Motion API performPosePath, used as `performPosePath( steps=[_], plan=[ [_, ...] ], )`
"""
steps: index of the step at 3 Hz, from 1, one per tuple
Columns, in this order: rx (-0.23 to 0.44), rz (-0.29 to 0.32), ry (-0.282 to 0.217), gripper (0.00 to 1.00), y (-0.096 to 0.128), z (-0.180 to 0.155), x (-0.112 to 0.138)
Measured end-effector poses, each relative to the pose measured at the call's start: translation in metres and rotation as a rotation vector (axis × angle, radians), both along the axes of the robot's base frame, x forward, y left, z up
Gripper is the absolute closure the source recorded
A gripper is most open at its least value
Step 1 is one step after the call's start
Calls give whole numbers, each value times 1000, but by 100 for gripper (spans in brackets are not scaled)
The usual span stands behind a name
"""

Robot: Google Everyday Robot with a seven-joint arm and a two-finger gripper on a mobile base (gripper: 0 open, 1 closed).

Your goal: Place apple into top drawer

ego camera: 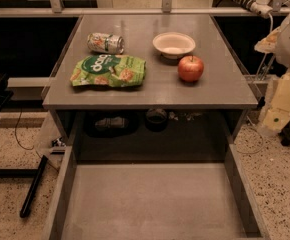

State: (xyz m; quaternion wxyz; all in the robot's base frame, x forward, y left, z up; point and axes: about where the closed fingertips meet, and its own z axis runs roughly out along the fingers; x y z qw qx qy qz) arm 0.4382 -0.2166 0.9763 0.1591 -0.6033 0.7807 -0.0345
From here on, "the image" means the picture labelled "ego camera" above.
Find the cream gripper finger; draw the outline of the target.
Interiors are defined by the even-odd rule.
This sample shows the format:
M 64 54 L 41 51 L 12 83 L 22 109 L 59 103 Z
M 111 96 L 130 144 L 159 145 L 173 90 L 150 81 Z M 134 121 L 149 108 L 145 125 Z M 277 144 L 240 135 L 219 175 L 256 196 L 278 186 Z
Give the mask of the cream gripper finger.
M 290 71 L 287 71 L 277 83 L 270 106 L 265 113 L 262 126 L 270 131 L 280 132 L 290 121 Z
M 265 38 L 258 41 L 254 46 L 254 49 L 260 53 L 274 53 L 276 49 L 278 35 L 280 33 L 280 28 L 277 27 L 271 31 Z

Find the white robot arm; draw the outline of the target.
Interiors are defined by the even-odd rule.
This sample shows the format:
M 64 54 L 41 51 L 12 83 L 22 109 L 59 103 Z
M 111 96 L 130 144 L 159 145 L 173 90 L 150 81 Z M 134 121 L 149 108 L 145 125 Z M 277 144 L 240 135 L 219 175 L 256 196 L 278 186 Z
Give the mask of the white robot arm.
M 265 54 L 273 53 L 276 61 L 287 68 L 277 80 L 277 87 L 260 123 L 262 130 L 278 133 L 290 121 L 290 13 L 279 27 L 258 41 L 254 49 Z

